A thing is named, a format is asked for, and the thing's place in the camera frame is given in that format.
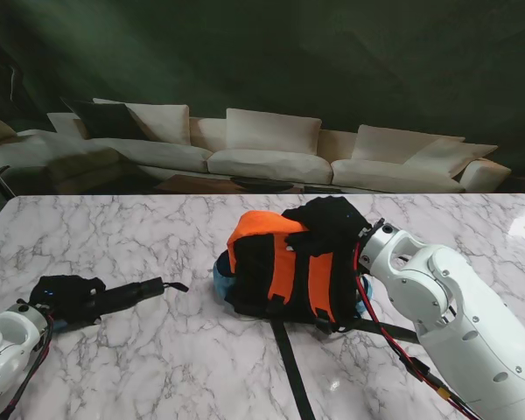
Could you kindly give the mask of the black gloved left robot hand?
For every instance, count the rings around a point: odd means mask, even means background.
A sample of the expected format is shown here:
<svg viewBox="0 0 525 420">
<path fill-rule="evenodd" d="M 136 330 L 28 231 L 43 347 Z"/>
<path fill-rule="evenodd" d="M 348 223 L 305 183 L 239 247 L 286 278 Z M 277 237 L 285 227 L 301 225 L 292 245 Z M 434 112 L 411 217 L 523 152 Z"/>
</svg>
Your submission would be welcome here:
<svg viewBox="0 0 525 420">
<path fill-rule="evenodd" d="M 52 318 L 54 331 L 69 331 L 101 320 L 91 306 L 96 295 L 105 290 L 105 283 L 97 277 L 42 276 L 31 290 L 29 305 L 44 309 Z"/>
</svg>

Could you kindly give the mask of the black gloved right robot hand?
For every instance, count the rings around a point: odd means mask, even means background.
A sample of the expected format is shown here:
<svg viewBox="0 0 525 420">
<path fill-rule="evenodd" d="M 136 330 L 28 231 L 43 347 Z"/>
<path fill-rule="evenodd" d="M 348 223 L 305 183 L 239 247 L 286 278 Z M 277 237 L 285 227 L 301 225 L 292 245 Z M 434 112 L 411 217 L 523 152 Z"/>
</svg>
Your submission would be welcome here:
<svg viewBox="0 0 525 420">
<path fill-rule="evenodd" d="M 351 256 L 371 224 L 345 197 L 319 197 L 287 209 L 282 216 L 299 222 L 306 230 L 290 234 L 286 243 L 298 253 L 321 256 L 347 253 Z"/>
</svg>

